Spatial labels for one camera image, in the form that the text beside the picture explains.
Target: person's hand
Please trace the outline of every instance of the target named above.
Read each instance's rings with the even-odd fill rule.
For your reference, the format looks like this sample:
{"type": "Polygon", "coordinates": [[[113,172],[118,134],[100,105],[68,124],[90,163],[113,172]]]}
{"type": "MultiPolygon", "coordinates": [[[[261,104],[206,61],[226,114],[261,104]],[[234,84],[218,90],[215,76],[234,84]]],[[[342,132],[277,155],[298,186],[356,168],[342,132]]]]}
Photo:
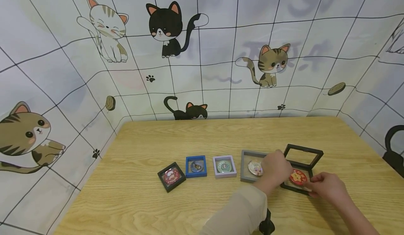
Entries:
{"type": "Polygon", "coordinates": [[[264,171],[263,178],[271,181],[274,186],[286,181],[293,172],[290,162],[285,159],[281,150],[266,155],[261,161],[261,167],[264,171]]]}
{"type": "Polygon", "coordinates": [[[341,203],[351,198],[344,182],[336,174],[321,172],[310,180],[311,182],[305,182],[303,186],[312,190],[309,193],[312,197],[322,197],[331,204],[341,203]]]}
{"type": "Polygon", "coordinates": [[[285,159],[281,150],[269,153],[261,161],[263,175],[253,183],[253,186],[269,195],[274,188],[287,180],[293,172],[289,161],[285,159]]]}

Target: sleeve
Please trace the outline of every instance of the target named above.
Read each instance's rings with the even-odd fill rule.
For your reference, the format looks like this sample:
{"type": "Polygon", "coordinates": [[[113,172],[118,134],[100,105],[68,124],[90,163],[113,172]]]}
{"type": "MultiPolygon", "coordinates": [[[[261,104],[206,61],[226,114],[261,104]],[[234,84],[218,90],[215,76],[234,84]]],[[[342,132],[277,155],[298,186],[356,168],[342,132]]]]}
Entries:
{"type": "Polygon", "coordinates": [[[250,235],[265,220],[267,205],[261,190],[253,185],[242,187],[206,222],[200,235],[250,235]]]}

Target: red badge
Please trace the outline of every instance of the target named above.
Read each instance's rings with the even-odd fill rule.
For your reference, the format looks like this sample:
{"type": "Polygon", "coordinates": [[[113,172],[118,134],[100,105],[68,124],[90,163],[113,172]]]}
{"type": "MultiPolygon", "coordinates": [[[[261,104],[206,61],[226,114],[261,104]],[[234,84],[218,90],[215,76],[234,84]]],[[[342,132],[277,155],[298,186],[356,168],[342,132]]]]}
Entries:
{"type": "Polygon", "coordinates": [[[297,169],[293,169],[293,173],[289,177],[290,181],[298,186],[302,186],[304,182],[307,182],[306,175],[297,169]]]}
{"type": "Polygon", "coordinates": [[[176,182],[180,177],[180,174],[176,168],[171,168],[164,173],[164,181],[170,185],[176,182]]]}

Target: cat wallpaper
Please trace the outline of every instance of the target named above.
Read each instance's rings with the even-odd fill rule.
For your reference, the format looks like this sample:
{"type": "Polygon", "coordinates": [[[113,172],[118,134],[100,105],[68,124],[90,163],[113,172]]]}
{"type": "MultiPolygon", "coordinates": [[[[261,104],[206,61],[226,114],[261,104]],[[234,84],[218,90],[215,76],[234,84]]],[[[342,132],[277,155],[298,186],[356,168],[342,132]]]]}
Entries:
{"type": "Polygon", "coordinates": [[[404,176],[402,1],[0,0],[0,14],[2,235],[53,234],[128,121],[337,116],[404,176]]]}

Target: round badge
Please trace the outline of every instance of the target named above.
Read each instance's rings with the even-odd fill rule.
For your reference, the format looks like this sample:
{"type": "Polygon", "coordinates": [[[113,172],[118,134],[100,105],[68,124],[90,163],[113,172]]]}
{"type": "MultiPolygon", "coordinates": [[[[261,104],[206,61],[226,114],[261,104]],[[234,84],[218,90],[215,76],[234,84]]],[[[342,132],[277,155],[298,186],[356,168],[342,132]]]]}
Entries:
{"type": "Polygon", "coordinates": [[[226,160],[219,161],[219,163],[217,164],[217,171],[219,173],[231,172],[231,163],[226,160]]]}
{"type": "Polygon", "coordinates": [[[164,173],[164,181],[170,185],[179,179],[180,175],[176,168],[171,168],[164,173]]]}
{"type": "Polygon", "coordinates": [[[289,179],[293,184],[298,186],[302,186],[304,182],[307,182],[306,175],[298,169],[293,169],[293,173],[290,175],[289,179]]]}
{"type": "Polygon", "coordinates": [[[203,170],[203,162],[202,161],[192,161],[191,162],[191,171],[194,173],[200,172],[203,170]]]}
{"type": "Polygon", "coordinates": [[[263,170],[261,167],[261,163],[258,160],[252,160],[248,163],[248,170],[257,176],[261,176],[263,174],[263,170]]]}
{"type": "Polygon", "coordinates": [[[346,84],[344,82],[340,82],[338,84],[335,84],[334,86],[332,86],[332,88],[330,88],[330,90],[328,91],[328,95],[329,96],[333,96],[336,95],[340,92],[342,92],[345,89],[346,84]]]}

